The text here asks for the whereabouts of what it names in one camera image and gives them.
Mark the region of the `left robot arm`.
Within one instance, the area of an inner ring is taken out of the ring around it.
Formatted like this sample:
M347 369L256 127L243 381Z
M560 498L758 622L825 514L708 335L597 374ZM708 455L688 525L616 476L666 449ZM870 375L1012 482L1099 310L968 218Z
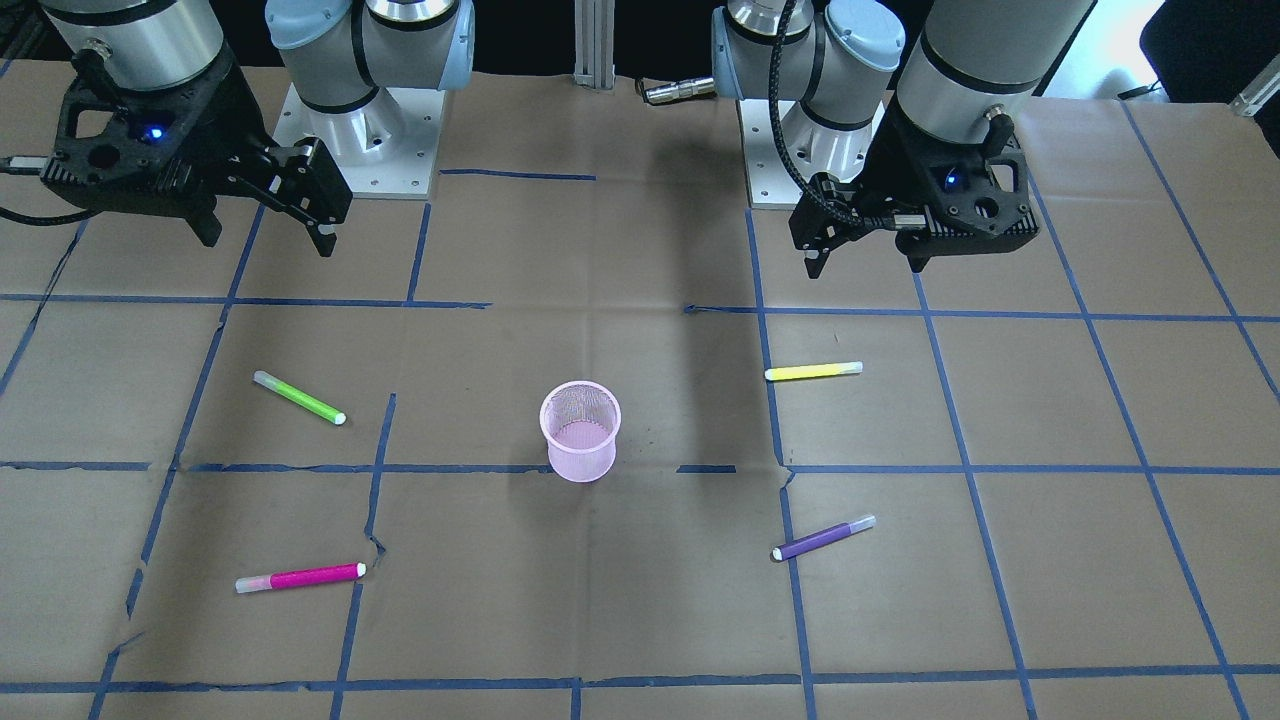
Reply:
M1014 252L1039 231L1018 113L1088 1L936 1L920 32L878 1L727 1L713 12L716 91L763 101L797 192L806 274L876 231L918 273L933 258Z

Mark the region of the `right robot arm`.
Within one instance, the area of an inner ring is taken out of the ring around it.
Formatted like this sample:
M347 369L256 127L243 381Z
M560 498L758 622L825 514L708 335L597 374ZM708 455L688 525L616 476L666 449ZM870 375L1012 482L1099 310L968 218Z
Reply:
M416 151L399 88L463 88L471 1L269 1L271 45L303 108L282 143L265 126L207 1L45 1L73 53L44 186L86 211L183 220L207 247L223 196L292 217L329 258L355 191L346 172Z

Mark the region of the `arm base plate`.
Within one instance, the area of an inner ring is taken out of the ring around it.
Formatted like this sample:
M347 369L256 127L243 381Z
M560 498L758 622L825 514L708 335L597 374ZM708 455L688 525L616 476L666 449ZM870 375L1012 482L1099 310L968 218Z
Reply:
M320 138L357 199L428 200L436 173L445 91L381 88L364 108L325 114L288 88L273 136Z
M800 188L786 172L776 150L768 102L763 99L746 99L737 101L737 105L750 206L795 208ZM826 172L844 183L858 178L886 109L886 99L882 97L867 126L859 129L832 129L818 124L796 102L780 102L783 140L799 174L809 181L813 174Z

